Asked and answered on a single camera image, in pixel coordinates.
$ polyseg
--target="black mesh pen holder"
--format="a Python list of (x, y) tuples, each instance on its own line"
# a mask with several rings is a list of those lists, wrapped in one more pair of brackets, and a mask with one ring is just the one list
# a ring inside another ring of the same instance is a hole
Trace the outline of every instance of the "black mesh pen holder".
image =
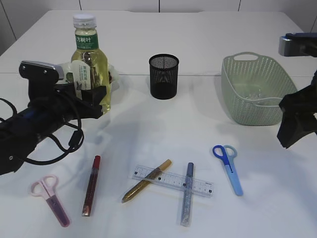
[(152, 56), (150, 63), (150, 91), (157, 99), (170, 99), (177, 93), (177, 57), (168, 54)]

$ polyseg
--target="white bottle cap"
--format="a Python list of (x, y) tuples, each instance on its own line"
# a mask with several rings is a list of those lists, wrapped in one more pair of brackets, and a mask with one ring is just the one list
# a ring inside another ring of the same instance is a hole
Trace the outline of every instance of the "white bottle cap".
[(79, 13), (73, 15), (73, 23), (76, 28), (95, 28), (97, 27), (96, 17), (91, 14)]

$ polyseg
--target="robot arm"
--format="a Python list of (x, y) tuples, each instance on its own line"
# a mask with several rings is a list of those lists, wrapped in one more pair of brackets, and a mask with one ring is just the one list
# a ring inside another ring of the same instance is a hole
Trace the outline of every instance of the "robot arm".
[[(99, 103), (106, 95), (106, 87), (82, 91), (83, 100), (80, 100), (76, 97), (73, 83), (56, 84), (64, 76), (59, 65), (23, 61), (19, 72), (29, 80), (30, 103), (19, 113), (13, 110), (13, 116), (0, 123), (0, 175), (17, 171), (24, 162), (48, 165), (63, 159), (83, 143), (81, 119), (97, 119), (103, 115)], [(69, 123), (73, 119), (77, 120), (77, 125)], [(76, 129), (68, 149), (52, 135), (64, 125)], [(46, 137), (51, 138), (63, 154), (49, 161), (29, 159), (28, 155)]]
[[(280, 38), (279, 53), (282, 56), (317, 57), (317, 33), (286, 34)], [(277, 138), (282, 146), (289, 148), (302, 137), (317, 134), (317, 71), (311, 85), (294, 93), (285, 95), (279, 106), (283, 118)]]

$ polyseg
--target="green basket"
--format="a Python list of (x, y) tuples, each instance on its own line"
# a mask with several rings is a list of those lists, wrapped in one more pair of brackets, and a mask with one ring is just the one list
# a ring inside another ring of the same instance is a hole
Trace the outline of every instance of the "green basket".
[[(238, 60), (252, 55), (255, 60)], [(221, 69), (224, 102), (232, 118), (242, 125), (274, 125), (282, 120), (278, 104), (297, 91), (292, 79), (274, 59), (252, 52), (224, 58)]]

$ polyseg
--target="red marker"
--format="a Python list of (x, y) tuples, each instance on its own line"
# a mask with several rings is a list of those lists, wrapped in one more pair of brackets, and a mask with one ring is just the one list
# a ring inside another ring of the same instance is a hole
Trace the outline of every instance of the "red marker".
[(99, 155), (95, 156), (93, 168), (91, 170), (90, 179), (89, 179), (89, 183), (87, 187), (84, 207), (83, 207), (83, 213), (82, 213), (83, 217), (90, 217), (91, 209), (93, 206), (95, 188), (97, 184), (100, 159), (101, 158)]

